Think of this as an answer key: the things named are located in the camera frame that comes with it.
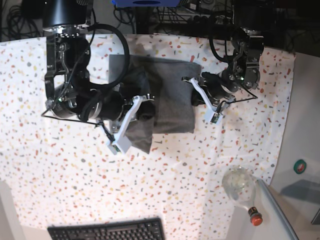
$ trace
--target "plastic bottle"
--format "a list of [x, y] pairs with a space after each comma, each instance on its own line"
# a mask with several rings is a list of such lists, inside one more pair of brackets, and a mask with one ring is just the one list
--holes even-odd
[[234, 166], [224, 174], [222, 186], [236, 206], [248, 211], [251, 223], [254, 226], [259, 226], [263, 219], [255, 207], [256, 180], [243, 167]]

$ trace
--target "confetti-patterned tablecloth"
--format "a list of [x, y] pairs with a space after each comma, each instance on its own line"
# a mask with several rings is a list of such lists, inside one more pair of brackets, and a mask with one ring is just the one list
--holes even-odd
[[[191, 61], [211, 73], [226, 67], [206, 39], [129, 35], [127, 40], [133, 55]], [[223, 45], [216, 48], [223, 56]], [[118, 38], [94, 39], [88, 67], [93, 82], [108, 80], [109, 55], [119, 53]], [[204, 123], [206, 109], [197, 107], [193, 134], [154, 135], [150, 155], [131, 148], [113, 156], [99, 129], [40, 117], [46, 100], [46, 39], [2, 43], [0, 179], [12, 189], [21, 224], [45, 229], [160, 216], [168, 240], [224, 239], [234, 207], [221, 186], [223, 174], [231, 165], [242, 165], [270, 183], [294, 61], [292, 54], [266, 48], [259, 89], [252, 91], [258, 100], [231, 105], [220, 125]]]

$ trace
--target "keyboard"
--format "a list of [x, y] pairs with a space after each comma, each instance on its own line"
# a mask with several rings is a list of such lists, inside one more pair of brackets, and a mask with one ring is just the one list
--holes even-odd
[[52, 240], [165, 240], [160, 218], [107, 223], [48, 227]]

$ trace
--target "black cable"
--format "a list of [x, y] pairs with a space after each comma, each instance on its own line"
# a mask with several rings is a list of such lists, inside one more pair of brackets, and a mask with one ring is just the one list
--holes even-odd
[[108, 131], [108, 129], [106, 128], [106, 125], [104, 124], [103, 121], [98, 122], [98, 123], [94, 123], [94, 122], [83, 122], [83, 121], [79, 121], [79, 120], [72, 120], [72, 119], [61, 119], [58, 117], [54, 117], [54, 116], [43, 116], [44, 118], [47, 119], [54, 119], [54, 120], [58, 120], [58, 121], [65, 121], [65, 122], [72, 122], [72, 123], [81, 123], [81, 124], [89, 124], [89, 125], [94, 125], [95, 128], [97, 128], [98, 126], [102, 126], [105, 135], [107, 136], [107, 138], [110, 140], [110, 142], [114, 142], [115, 138], [114, 136]]
[[308, 33], [308, 32], [309, 31], [306, 30], [304, 32], [297, 33], [296, 35], [291, 36], [291, 34], [287, 31], [286, 34], [290, 37], [290, 42], [288, 44], [286, 44], [286, 46], [285, 46], [286, 49], [285, 50], [291, 53], [295, 49], [295, 39], [300, 37], [301, 35], [304, 35], [304, 34]]
[[[157, 10], [157, 13], [158, 13], [158, 18], [159, 18], [159, 26], [162, 26], [163, 23], [164, 23], [164, 19], [165, 19], [165, 7], [163, 7], [163, 10], [162, 10], [162, 18], [161, 18], [161, 14], [160, 14], [160, 10], [159, 10], [159, 7], [156, 8]], [[166, 29], [163, 27], [162, 30], [166, 33], [166, 34], [169, 34]]]
[[172, 10], [170, 7], [168, 7], [168, 10], [170, 10], [172, 13], [174, 13], [176, 16], [178, 16], [179, 18], [181, 18], [184, 22], [188, 23], [188, 20], [186, 20], [185, 18], [183, 18], [180, 14], [177, 13], [177, 10], [174, 11]]
[[8, 4], [8, 0], [5, 0], [5, 2], [4, 2], [4, 4], [3, 4], [3, 7], [2, 7], [2, 14], [3, 14], [4, 11], [6, 10], [7, 4]]
[[123, 50], [124, 50], [124, 64], [123, 64], [123, 68], [120, 75], [115, 81], [108, 84], [91, 83], [91, 88], [97, 89], [98, 91], [96, 95], [92, 99], [90, 99], [82, 109], [82, 112], [80, 114], [80, 120], [83, 122], [87, 122], [89, 120], [90, 111], [101, 100], [101, 98], [105, 96], [109, 96], [111, 89], [114, 88], [119, 83], [121, 83], [121, 81], [127, 75], [129, 65], [130, 65], [130, 50], [129, 50], [128, 42], [125, 36], [114, 26], [107, 25], [107, 24], [97, 23], [97, 24], [94, 24], [93, 26], [88, 27], [88, 31], [98, 30], [98, 29], [111, 31], [115, 35], [117, 35], [117, 37], [120, 39], [123, 46]]
[[175, 21], [175, 15], [173, 15], [173, 13], [170, 13], [170, 12], [167, 11], [167, 16], [168, 16], [169, 21], [171, 23], [177, 24], [176, 21]]
[[[96, 18], [96, 13], [95, 13], [95, 10], [94, 10], [94, 9], [92, 9], [92, 15], [93, 15], [94, 24], [97, 24], [97, 18]], [[94, 41], [95, 35], [96, 35], [96, 30], [93, 29], [93, 33], [92, 33], [92, 37], [91, 37], [91, 40], [90, 40], [90, 42], [89, 42], [89, 45], [86, 47], [86, 49], [85, 49], [85, 50], [83, 51], [83, 53], [80, 55], [80, 57], [78, 58], [78, 60], [75, 62], [74, 66], [73, 66], [73, 69], [74, 69], [74, 70], [77, 68], [79, 62], [82, 60], [82, 58], [84, 57], [84, 55], [86, 54], [86, 52], [87, 52], [88, 49], [90, 48], [91, 44], [92, 44], [93, 41]], [[72, 80], [72, 77], [74, 76], [74, 74], [75, 74], [75, 71], [72, 70], [72, 71], [71, 71], [71, 74], [70, 74], [70, 76], [69, 76], [69, 78], [68, 78], [68, 80], [67, 80], [67, 82], [66, 82], [66, 84], [65, 84], [65, 86], [64, 86], [64, 88], [63, 88], [63, 90], [61, 91], [61, 93], [59, 94], [59, 96], [57, 96], [57, 97], [54, 99], [54, 101], [53, 101], [53, 103], [51, 104], [51, 106], [41, 114], [41, 117], [45, 117], [45, 114], [46, 114], [47, 112], [51, 111], [51, 110], [56, 106], [56, 104], [58, 103], [59, 98], [61, 98], [61, 97], [66, 93], [69, 85], [71, 84], [71, 80]]]
[[[9, 40], [42, 36], [35, 22], [32, 19], [23, 17], [22, 8], [19, 5], [10, 7], [6, 16], [6, 24], [7, 28], [3, 28], [3, 30], [7, 30], [7, 34], [4, 33], [4, 35], [7, 36]], [[22, 32], [24, 27], [29, 28], [29, 32]]]
[[127, 42], [125, 36], [118, 29], [116, 29], [114, 26], [111, 26], [108, 24], [97, 23], [92, 26], [89, 26], [87, 29], [89, 32], [92, 30], [99, 30], [99, 29], [110, 31], [110, 32], [114, 33], [120, 39], [120, 42], [123, 46], [124, 64], [123, 64], [122, 71], [121, 71], [120, 75], [118, 76], [118, 78], [115, 81], [108, 83], [108, 84], [92, 84], [92, 86], [94, 86], [96, 89], [112, 89], [115, 86], [117, 86], [124, 79], [124, 77], [127, 75], [129, 65], [130, 65], [130, 50], [129, 50], [128, 42]]
[[119, 22], [116, 28], [118, 29], [121, 26], [121, 24], [131, 25], [132, 34], [136, 34], [136, 29], [134, 24], [134, 15], [130, 10], [131, 10], [131, 7], [119, 8], [114, 6], [113, 15]]
[[[228, 4], [228, 0], [225, 0], [225, 5], [224, 5], [224, 10], [225, 12], [227, 12], [227, 4]], [[225, 56], [228, 56], [228, 49], [227, 49], [227, 37], [224, 39], [224, 51], [225, 51]], [[240, 82], [237, 81], [237, 77], [235, 76], [234, 72], [232, 71], [232, 68], [231, 68], [231, 64], [230, 64], [230, 61], [229, 61], [229, 58], [226, 57], [226, 62], [228, 64], [228, 68], [230, 69], [231, 71], [231, 74], [233, 75], [234, 77], [234, 80], [236, 81], [236, 83], [242, 88], [244, 89], [248, 94], [250, 94], [252, 97], [251, 98], [246, 98], [246, 99], [241, 99], [241, 100], [236, 100], [236, 101], [232, 101], [232, 102], [227, 102], [225, 100], [223, 100], [219, 106], [217, 107], [216, 109], [216, 112], [217, 113], [220, 113], [221, 111], [221, 108], [222, 108], [222, 105], [224, 103], [230, 105], [230, 104], [235, 104], [235, 103], [241, 103], [241, 102], [245, 102], [245, 101], [250, 101], [250, 100], [255, 100], [255, 99], [258, 99], [258, 97], [256, 95], [254, 95], [252, 92], [250, 92], [244, 85], [242, 85]]]
[[220, 13], [218, 15], [217, 15], [217, 13], [214, 13], [208, 19], [208, 22], [209, 22], [209, 44], [210, 44], [210, 48], [211, 48], [211, 51], [212, 51], [214, 57], [220, 62], [227, 63], [228, 62], [227, 53], [225, 53], [224, 57], [219, 56], [219, 54], [216, 51], [215, 44], [214, 44], [214, 36], [213, 36], [213, 32], [212, 32], [212, 23], [214, 22], [216, 17], [219, 16], [219, 15], [220, 15]]

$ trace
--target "gray cloth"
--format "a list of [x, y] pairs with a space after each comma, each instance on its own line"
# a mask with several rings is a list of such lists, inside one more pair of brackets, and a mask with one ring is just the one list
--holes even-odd
[[[123, 55], [111, 55], [109, 80], [114, 81], [123, 67]], [[140, 94], [155, 97], [155, 117], [147, 121], [131, 122], [125, 135], [132, 145], [150, 152], [152, 134], [189, 133], [195, 129], [195, 113], [191, 104], [193, 87], [182, 77], [198, 77], [201, 66], [163, 58], [131, 56], [125, 84], [134, 83]]]

